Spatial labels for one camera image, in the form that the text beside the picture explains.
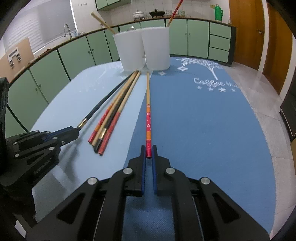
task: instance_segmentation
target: chopstick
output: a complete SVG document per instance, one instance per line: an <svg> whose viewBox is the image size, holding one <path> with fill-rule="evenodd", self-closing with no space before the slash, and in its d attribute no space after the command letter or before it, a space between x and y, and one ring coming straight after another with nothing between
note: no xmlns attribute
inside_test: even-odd
<svg viewBox="0 0 296 241"><path fill-rule="evenodd" d="M182 3L182 2L183 2L183 0L180 0L179 3L178 3L178 5L176 6L174 13L173 13L172 16L170 17L170 20L169 20L169 22L168 22L167 27L170 26L170 24L171 24L171 22L172 22L174 16L176 15L176 12L178 11L178 9L179 9L179 7L181 6L181 3Z"/></svg>
<svg viewBox="0 0 296 241"><path fill-rule="evenodd" d="M102 19L100 19L94 12L91 13L91 16L93 16L96 20L98 20L101 24L103 24L107 29L109 29L112 34L116 34L116 32L114 32L114 30Z"/></svg>
<svg viewBox="0 0 296 241"><path fill-rule="evenodd" d="M130 74L126 77L122 82L120 82L113 90L111 90L88 114L87 116L80 122L80 124L76 127L78 131L81 130L82 127L89 121L89 119L94 115L94 113L105 103L105 101L127 80L131 77Z"/></svg>
<svg viewBox="0 0 296 241"><path fill-rule="evenodd" d="M151 158L151 115L150 115L150 83L149 72L147 72L147 91L146 91L146 157Z"/></svg>
<svg viewBox="0 0 296 241"><path fill-rule="evenodd" d="M107 114L109 113L110 109L112 108L114 102L118 99L118 97L120 96L120 94L122 93L122 89L118 92L118 94L114 97L114 99L112 100L112 103L108 106L107 110L105 111L105 113L103 114L103 116L101 117L100 121L97 123L94 131L92 132L91 136L89 137L89 143L91 144L92 141L94 140L96 134L98 133L98 130L100 129L103 121L105 120Z"/></svg>
<svg viewBox="0 0 296 241"><path fill-rule="evenodd" d="M103 155L103 153L104 153L104 151L105 151L105 149L106 149L106 147L107 147L108 141L109 141L110 136L111 136L111 134L112 134L112 132L113 132L113 130L114 130L114 127L115 127L115 125L116 125L116 123L117 123L117 121L118 121L118 119L119 119L119 116L120 116L120 114L121 114L121 112L122 112L122 110L123 110L123 108L124 108L124 106L125 106L125 104L126 104L128 98L129 98L129 96L130 96L132 90L133 90L133 87L134 87L135 84L137 83L137 80L138 80L140 74L141 74L141 72L139 71L139 72L137 73L137 76L135 77L133 83L131 84L131 86L130 86L128 92L126 93L126 95L125 95L125 97L124 97L122 103L120 104L120 106L119 106L119 108L118 108L118 111L117 111L117 113L115 114L115 116L114 116L114 118L113 118L113 120L112 120L112 122L111 122L111 124L110 124L110 127L108 128L108 130L106 131L106 133L105 133L105 135L104 135L103 142L102 142L102 144L101 144L101 146L100 146L100 148L99 148L99 151L98 151L98 153L99 153L100 155Z"/></svg>
<svg viewBox="0 0 296 241"><path fill-rule="evenodd" d="M123 101L128 89L129 89L129 87L131 86L134 78L135 78L135 75L132 75L132 77L128 80L128 82L126 84L127 86L124 86L124 90L122 91L121 96L117 99L117 103L113 105L114 109L113 110L111 109L112 111L110 111L111 114L110 114L109 118L108 119L106 118L107 121L106 121L105 125L103 126L101 133L99 134L99 138L97 139L96 144L94 145L94 152L95 153L98 153L98 150L99 150L100 145L101 145L101 143L103 141L104 135L105 135L106 131L108 130L108 128L110 127L111 122L112 122L114 116L116 115L117 110L118 110L120 104L122 103L122 101Z"/></svg>
<svg viewBox="0 0 296 241"><path fill-rule="evenodd" d="M134 71L134 72L132 73L132 75L129 77L128 81L126 82L126 84L125 84L124 87L123 87L122 92L120 93L120 97L124 94L124 91L125 91L125 90L127 89L127 87L129 86L129 83L131 82L131 80L133 80L133 79L135 78L135 75L136 75L137 73L138 73L138 71L136 70L136 71ZM104 129L104 127L105 127L105 125L106 125L108 119L110 118L112 112L113 112L114 109L116 108L116 105L118 105L118 102L119 102L119 100L120 100L120 97L118 97L117 100L114 102L114 104L113 104L113 106L111 107L109 113L107 114L105 120L103 121L103 123L102 123L100 129L98 130L98 132L97 132L95 138L93 139L93 141L92 141L92 143L91 143L92 146L95 146L95 145L96 145L96 143L97 143L97 141L98 141L98 139L99 139L100 137L103 138L104 133L105 133L105 131L106 131L106 130Z"/></svg>

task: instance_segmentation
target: green thermos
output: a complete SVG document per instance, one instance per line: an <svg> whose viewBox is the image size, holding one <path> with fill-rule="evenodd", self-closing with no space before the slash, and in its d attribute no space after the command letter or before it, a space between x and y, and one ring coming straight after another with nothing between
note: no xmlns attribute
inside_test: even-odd
<svg viewBox="0 0 296 241"><path fill-rule="evenodd" d="M217 4L215 6L215 20L218 20L218 21L222 22L222 16L223 16L223 10Z"/></svg>

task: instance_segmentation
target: cardboard box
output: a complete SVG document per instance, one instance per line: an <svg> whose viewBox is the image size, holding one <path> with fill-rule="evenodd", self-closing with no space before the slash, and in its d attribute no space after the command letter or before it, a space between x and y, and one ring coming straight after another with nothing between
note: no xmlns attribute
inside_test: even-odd
<svg viewBox="0 0 296 241"><path fill-rule="evenodd" d="M295 173L296 173L296 139L294 141L292 141L292 143L291 143L291 150L292 150L292 154L293 154L294 169L295 169Z"/></svg>
<svg viewBox="0 0 296 241"><path fill-rule="evenodd" d="M32 53L31 45L28 38L23 39L15 46L18 47L19 53L22 57L22 60L20 62L18 62L16 57L14 57L14 67L10 67L7 55L12 52L13 47L9 49L7 53L0 59L0 76L6 77L9 83L14 79L19 71L25 68L28 63L34 59L34 55Z"/></svg>

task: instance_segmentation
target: faucet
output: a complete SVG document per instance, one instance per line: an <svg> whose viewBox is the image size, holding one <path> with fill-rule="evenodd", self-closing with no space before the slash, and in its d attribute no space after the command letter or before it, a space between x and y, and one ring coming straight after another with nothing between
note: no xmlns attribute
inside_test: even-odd
<svg viewBox="0 0 296 241"><path fill-rule="evenodd" d="M70 33L70 29L69 29L69 26L68 26L68 24L64 24L64 37L66 37L66 25L67 25L67 29L68 29L68 32L69 32L69 37L70 37L70 39L72 39L72 36L71 36L71 33Z"/></svg>

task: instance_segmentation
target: window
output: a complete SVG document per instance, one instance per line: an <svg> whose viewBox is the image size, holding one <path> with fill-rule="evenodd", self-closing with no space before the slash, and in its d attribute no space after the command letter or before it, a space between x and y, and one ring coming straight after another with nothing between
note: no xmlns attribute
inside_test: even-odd
<svg viewBox="0 0 296 241"><path fill-rule="evenodd" d="M4 33L6 51L29 38L33 52L64 35L64 24L75 30L70 0L31 0L19 11Z"/></svg>

